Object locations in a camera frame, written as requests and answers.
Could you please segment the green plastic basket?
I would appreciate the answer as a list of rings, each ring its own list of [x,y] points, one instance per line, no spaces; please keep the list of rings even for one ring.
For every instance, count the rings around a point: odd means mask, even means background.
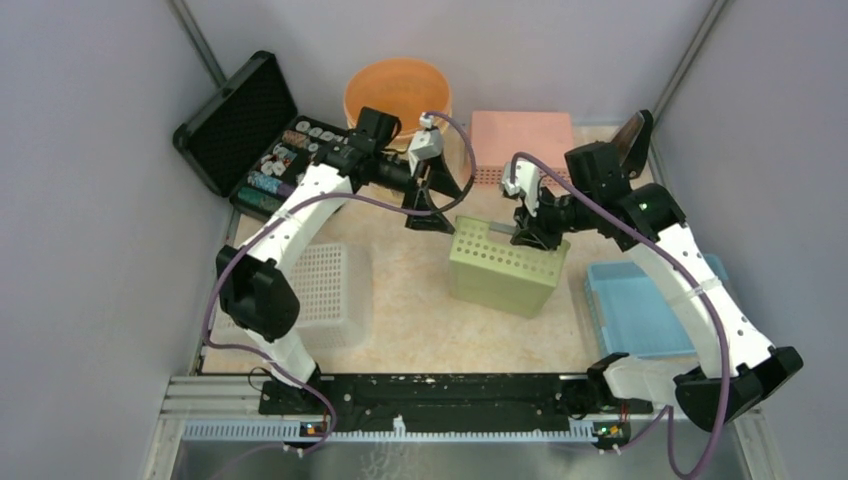
[[[571,244],[553,251],[493,237],[491,223],[458,216],[449,255],[449,292],[465,301],[525,318],[540,314],[559,284]]]

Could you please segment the pink plastic basket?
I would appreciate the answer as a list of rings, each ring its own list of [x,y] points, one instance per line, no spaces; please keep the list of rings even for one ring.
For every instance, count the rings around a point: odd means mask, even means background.
[[[469,135],[476,155],[477,185],[496,187],[505,164],[518,151],[536,156],[560,177],[570,178],[565,153],[575,142],[568,113],[477,110],[471,116]]]

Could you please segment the white perforated plastic basket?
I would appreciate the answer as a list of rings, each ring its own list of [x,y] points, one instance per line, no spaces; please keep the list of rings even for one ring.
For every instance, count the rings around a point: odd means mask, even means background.
[[[300,301],[295,330],[311,353],[335,354],[363,346],[373,319],[372,260],[346,243],[307,247],[293,267]]]

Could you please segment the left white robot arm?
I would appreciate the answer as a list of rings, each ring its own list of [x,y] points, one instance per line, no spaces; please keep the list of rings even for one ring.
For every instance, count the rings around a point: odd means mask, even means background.
[[[285,383],[283,401],[297,413],[317,407],[321,388],[311,380],[317,363],[295,330],[301,305],[288,277],[323,225],[347,201],[362,201],[358,192],[370,184],[402,195],[395,210],[405,215],[406,228],[454,233],[446,214],[473,184],[459,185],[452,176],[438,120],[453,121],[443,112],[423,112],[399,155],[390,146],[401,127],[399,118],[362,108],[352,129],[309,156],[301,180],[262,229],[217,255],[221,309],[253,341],[249,352],[267,361],[274,377]]]

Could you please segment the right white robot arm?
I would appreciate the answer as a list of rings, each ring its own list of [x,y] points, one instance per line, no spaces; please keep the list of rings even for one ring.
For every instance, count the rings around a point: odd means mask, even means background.
[[[692,365],[616,352],[596,362],[586,385],[589,404],[612,412],[626,399],[662,404],[713,432],[771,396],[803,366],[799,352],[778,347],[742,312],[706,262],[670,192],[633,187],[616,147],[594,142],[565,156],[565,193],[541,184],[556,173],[518,152],[505,164],[503,194],[520,201],[516,240],[556,248],[567,233],[595,231],[613,240],[653,282],[693,345]]]

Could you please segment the orange capybara bucket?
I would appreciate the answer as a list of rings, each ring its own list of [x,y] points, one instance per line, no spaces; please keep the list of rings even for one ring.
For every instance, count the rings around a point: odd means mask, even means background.
[[[356,125],[364,107],[400,119],[401,130],[389,148],[407,158],[406,148],[420,127],[425,111],[453,113],[453,91],[445,75],[434,65],[416,58],[389,58],[372,63],[349,80],[343,96],[347,126]]]

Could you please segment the black and brown stand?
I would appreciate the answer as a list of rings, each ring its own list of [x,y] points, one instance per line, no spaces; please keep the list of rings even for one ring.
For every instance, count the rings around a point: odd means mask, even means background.
[[[654,125],[652,112],[639,110],[611,139],[618,153],[620,167],[628,179],[638,178],[647,165]]]

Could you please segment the blue plastic basket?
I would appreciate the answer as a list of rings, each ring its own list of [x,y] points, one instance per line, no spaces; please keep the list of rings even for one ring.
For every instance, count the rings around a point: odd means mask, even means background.
[[[596,262],[584,290],[603,357],[628,353],[646,359],[693,356],[695,348],[661,292],[632,262]]]

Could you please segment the black case with parts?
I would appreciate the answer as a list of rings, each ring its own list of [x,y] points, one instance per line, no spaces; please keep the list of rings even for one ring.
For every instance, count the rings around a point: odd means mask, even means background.
[[[172,144],[214,194],[266,221],[320,147],[346,133],[300,114],[276,56],[260,50],[177,127]]]

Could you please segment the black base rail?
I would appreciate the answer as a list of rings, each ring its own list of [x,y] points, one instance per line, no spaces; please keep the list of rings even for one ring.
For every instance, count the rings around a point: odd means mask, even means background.
[[[339,433],[386,431],[396,418],[411,433],[530,433],[653,410],[643,400],[602,397],[584,374],[333,374],[310,385],[264,382],[259,413],[315,416]]]

